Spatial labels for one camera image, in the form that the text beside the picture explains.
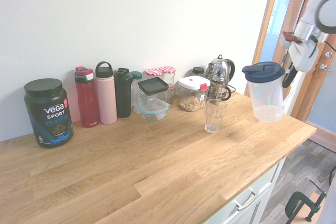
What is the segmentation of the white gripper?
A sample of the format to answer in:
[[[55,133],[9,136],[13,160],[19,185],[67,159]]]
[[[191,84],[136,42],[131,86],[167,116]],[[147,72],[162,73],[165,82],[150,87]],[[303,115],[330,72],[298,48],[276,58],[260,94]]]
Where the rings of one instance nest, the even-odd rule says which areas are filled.
[[[282,67],[285,69],[285,77],[282,82],[283,88],[288,88],[294,80],[298,71],[309,72],[317,58],[319,49],[314,42],[293,42],[282,60]]]

